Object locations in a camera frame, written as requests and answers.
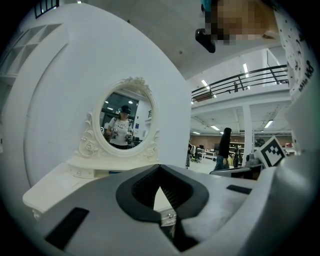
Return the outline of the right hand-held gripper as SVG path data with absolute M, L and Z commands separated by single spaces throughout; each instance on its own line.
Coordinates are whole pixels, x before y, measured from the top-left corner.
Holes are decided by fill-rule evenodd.
M 257 180 L 264 168 L 277 166 L 286 157 L 279 140 L 272 136 L 267 142 L 259 147 L 254 153 L 248 155 L 248 160 L 243 167 L 214 170 L 210 175 Z

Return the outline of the cream dressing table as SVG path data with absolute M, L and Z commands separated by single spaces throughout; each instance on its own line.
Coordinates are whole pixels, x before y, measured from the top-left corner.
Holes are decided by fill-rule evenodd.
M 141 93 L 143 97 L 146 95 L 138 89 L 125 87 L 124 89 L 133 93 Z M 34 218 L 39 220 L 40 217 L 47 212 L 54 205 L 72 194 L 83 185 L 94 180 L 111 176 L 113 174 L 126 172 L 131 169 L 144 167 L 154 164 L 177 164 L 179 161 L 165 151 L 164 144 L 160 141 L 164 138 L 159 129 L 159 108 L 158 108 L 158 162 L 157 163 L 140 163 L 135 157 L 131 160 L 126 158 L 110 158 L 110 159 L 92 159 L 84 158 L 78 154 L 78 148 L 74 155 L 67 161 L 59 164 L 48 174 L 46 174 L 40 181 L 38 181 L 32 188 L 30 188 L 22 197 L 23 203 L 32 209 Z M 94 169 L 93 179 L 84 179 L 74 177 L 69 173 L 69 165 Z

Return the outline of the white cubby shelf unit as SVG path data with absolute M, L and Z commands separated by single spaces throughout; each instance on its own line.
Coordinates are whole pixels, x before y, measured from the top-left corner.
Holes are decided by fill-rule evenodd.
M 60 26 L 60 23 L 40 25 L 21 32 L 0 56 L 0 82 L 12 86 L 29 55 Z

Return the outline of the person's white polka-dot shirt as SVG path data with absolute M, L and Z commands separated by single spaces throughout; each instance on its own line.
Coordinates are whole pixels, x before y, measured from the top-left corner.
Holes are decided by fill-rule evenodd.
M 304 32 L 279 4 L 273 6 L 280 42 L 285 51 L 290 97 L 295 101 L 309 88 L 320 88 L 320 66 Z

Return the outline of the black balcony railing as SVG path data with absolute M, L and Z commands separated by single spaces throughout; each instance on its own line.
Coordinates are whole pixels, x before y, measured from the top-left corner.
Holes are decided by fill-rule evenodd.
M 287 65 L 268 66 L 233 75 L 197 88 L 191 92 L 191 104 L 215 99 L 219 95 L 231 95 L 253 88 L 287 85 L 288 82 Z

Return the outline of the oval white framed mirror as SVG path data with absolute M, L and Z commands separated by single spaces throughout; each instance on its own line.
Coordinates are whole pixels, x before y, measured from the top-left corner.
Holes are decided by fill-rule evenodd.
M 99 127 L 100 112 L 108 96 L 117 90 L 129 87 L 143 92 L 151 105 L 151 124 L 147 137 L 141 145 L 132 149 L 117 149 L 112 147 L 104 138 Z M 137 157 L 139 163 L 157 163 L 159 161 L 159 111 L 156 99 L 148 84 L 142 77 L 128 77 L 112 83 L 107 91 L 102 94 L 94 106 L 92 112 L 87 114 L 85 121 L 87 128 L 78 144 L 78 154 L 86 159 L 108 160 L 110 158 L 128 158 L 129 160 Z

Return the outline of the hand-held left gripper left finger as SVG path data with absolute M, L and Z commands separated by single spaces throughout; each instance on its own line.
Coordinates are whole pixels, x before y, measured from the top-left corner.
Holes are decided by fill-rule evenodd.
M 91 181 L 47 210 L 37 232 L 63 256 L 179 256 L 161 223 L 133 219 L 119 206 L 118 187 L 149 165 Z

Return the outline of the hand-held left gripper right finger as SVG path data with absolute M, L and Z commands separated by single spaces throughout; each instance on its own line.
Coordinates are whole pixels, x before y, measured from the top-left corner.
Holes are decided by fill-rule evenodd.
M 159 232 L 163 245 L 199 245 L 216 235 L 243 205 L 255 181 L 159 166 L 160 188 L 175 211 L 172 238 Z

